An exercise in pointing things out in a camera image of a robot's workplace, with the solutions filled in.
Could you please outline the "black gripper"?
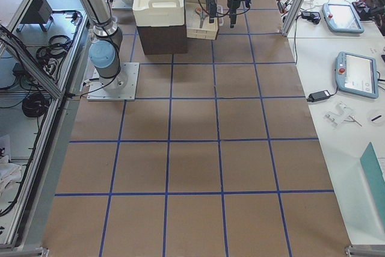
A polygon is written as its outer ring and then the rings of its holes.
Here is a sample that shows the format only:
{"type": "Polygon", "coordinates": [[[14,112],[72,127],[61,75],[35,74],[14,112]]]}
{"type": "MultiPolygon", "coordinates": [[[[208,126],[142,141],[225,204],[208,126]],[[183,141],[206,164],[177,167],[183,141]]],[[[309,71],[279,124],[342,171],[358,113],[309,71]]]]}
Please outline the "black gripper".
{"type": "Polygon", "coordinates": [[[233,28],[236,24],[236,12],[237,12],[237,9],[241,6],[242,2],[245,3],[245,6],[247,9],[250,9],[251,0],[227,0],[227,7],[229,9],[231,28],[233,28]]]}
{"type": "Polygon", "coordinates": [[[217,0],[206,0],[206,11],[209,15],[209,23],[214,23],[217,16],[217,0]]]}

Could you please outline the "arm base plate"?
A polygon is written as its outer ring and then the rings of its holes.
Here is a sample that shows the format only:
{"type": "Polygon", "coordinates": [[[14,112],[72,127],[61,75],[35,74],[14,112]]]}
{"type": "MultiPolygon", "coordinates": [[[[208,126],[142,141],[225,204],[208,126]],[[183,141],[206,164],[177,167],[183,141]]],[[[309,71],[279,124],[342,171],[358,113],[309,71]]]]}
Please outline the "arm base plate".
{"type": "Polygon", "coordinates": [[[86,95],[88,101],[134,101],[136,96],[139,63],[122,63],[121,71],[109,85],[109,80],[101,78],[90,84],[86,95]]]}

